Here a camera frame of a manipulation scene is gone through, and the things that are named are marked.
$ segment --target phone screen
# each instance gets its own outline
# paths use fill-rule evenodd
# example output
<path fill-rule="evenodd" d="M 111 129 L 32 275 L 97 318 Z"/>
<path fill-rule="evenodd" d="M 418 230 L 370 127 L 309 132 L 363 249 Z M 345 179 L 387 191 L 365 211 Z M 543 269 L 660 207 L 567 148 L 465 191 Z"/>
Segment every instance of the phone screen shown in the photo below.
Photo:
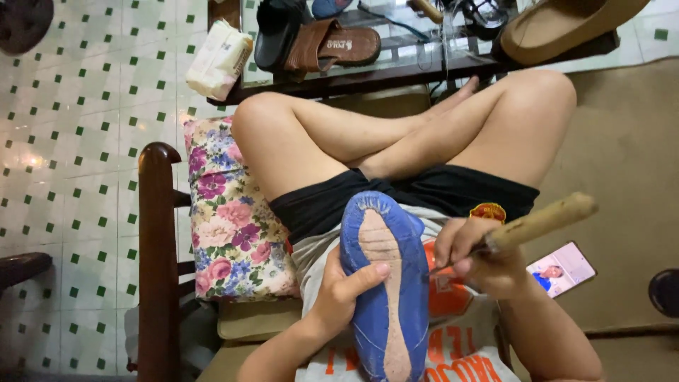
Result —
<path fill-rule="evenodd" d="M 592 265 L 572 241 L 526 269 L 552 298 L 596 276 Z"/>

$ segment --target blue shoe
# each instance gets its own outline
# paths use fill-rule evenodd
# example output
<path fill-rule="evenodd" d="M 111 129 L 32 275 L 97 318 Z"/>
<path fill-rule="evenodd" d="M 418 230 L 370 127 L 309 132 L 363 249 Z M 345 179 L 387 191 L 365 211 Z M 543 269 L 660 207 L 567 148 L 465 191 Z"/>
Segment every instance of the blue shoe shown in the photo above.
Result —
<path fill-rule="evenodd" d="M 371 381 L 416 382 L 424 372 L 428 265 L 423 223 L 376 191 L 356 194 L 342 217 L 339 258 L 351 275 L 371 262 L 391 266 L 385 282 L 356 300 L 354 342 Z"/>
<path fill-rule="evenodd" d="M 314 0 L 311 4 L 311 14 L 317 20 L 335 17 L 351 4 L 352 0 Z"/>

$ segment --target sandal strap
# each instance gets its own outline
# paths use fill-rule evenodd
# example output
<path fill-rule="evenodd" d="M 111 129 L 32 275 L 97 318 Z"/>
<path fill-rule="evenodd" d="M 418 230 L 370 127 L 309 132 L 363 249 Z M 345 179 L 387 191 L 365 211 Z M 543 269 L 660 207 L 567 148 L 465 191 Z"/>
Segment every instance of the sandal strap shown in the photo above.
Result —
<path fill-rule="evenodd" d="M 297 38 L 293 43 L 288 59 L 285 61 L 285 70 L 318 72 L 326 71 L 335 64 L 337 57 L 332 57 L 323 67 L 318 63 L 318 50 L 323 40 L 332 30 L 342 29 L 336 18 L 314 21 L 311 24 L 302 25 L 299 28 Z"/>

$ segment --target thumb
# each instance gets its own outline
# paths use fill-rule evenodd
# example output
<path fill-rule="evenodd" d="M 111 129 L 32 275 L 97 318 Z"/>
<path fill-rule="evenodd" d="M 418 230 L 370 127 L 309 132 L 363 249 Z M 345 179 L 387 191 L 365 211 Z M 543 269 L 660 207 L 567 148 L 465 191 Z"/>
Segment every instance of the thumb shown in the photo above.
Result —
<path fill-rule="evenodd" d="M 340 282 L 343 301 L 353 301 L 359 294 L 380 285 L 391 273 L 388 264 L 377 263 L 364 266 Z"/>

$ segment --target chair armrest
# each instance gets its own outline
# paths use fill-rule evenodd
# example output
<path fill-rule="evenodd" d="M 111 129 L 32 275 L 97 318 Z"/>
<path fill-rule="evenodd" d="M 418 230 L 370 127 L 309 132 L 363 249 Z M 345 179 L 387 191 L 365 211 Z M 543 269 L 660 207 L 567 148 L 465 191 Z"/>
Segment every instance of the chair armrest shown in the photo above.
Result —
<path fill-rule="evenodd" d="M 162 142 L 139 156 L 139 382 L 179 382 L 179 277 L 172 163 Z"/>

